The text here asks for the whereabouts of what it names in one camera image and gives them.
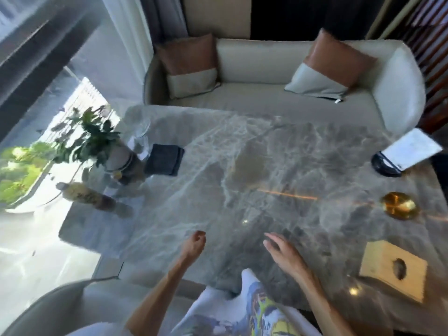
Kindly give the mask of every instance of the shirt sleeve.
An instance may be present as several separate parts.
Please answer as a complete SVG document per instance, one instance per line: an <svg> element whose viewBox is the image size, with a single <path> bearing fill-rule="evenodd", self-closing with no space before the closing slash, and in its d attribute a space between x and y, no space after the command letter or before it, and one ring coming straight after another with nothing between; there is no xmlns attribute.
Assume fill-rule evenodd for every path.
<svg viewBox="0 0 448 336"><path fill-rule="evenodd" d="M95 323L78 329L67 336L133 336L124 325L118 323Z"/></svg>

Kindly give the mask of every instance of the gold bowl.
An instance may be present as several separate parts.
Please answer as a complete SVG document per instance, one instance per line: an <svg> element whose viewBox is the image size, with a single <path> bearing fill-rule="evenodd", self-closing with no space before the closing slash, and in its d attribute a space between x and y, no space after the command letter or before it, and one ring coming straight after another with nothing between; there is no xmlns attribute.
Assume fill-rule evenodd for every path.
<svg viewBox="0 0 448 336"><path fill-rule="evenodd" d="M382 199L383 210L399 220L410 220L420 213L420 208L412 198L403 192L389 192Z"/></svg>

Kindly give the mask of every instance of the pillow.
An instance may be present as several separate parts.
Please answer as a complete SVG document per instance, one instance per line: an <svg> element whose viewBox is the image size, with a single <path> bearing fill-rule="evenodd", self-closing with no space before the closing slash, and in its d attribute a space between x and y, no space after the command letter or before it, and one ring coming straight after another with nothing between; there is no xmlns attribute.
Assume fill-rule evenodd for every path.
<svg viewBox="0 0 448 336"><path fill-rule="evenodd" d="M335 39L322 28L285 90L342 100L345 92L376 60Z"/></svg>
<svg viewBox="0 0 448 336"><path fill-rule="evenodd" d="M216 83L218 58L211 34L157 46L157 54L167 72L171 99L210 92L220 85Z"/></svg>

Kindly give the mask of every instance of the stack of black napkins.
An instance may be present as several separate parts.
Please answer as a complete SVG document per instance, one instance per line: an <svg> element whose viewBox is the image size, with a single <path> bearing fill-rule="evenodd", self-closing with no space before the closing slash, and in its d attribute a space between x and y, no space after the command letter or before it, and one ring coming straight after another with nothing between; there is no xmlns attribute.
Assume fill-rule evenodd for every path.
<svg viewBox="0 0 448 336"><path fill-rule="evenodd" d="M154 144L145 164L145 174L161 174L175 177L179 171L184 153L185 150L176 145Z"/></svg>

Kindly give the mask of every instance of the marble table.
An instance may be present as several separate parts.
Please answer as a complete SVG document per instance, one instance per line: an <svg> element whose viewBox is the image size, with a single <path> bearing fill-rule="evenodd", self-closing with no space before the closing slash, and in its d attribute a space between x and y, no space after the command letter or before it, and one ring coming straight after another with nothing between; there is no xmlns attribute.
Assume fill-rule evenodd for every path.
<svg viewBox="0 0 448 336"><path fill-rule="evenodd" d="M347 318L426 335L448 330L448 207L429 163L385 178L370 166L372 154L392 141L379 130L196 108L131 108L119 124L122 139L148 120L150 143L185 147L179 175L118 190L91 182L108 186L133 215L74 203L61 239L166 271L186 236L204 230L206 248L187 279L237 293L249 267L275 300L308 309L262 245L263 232L275 231L297 246ZM385 215L379 200L390 191L413 196L422 214L412 221ZM423 305L357 277L366 243L377 240L428 261Z"/></svg>

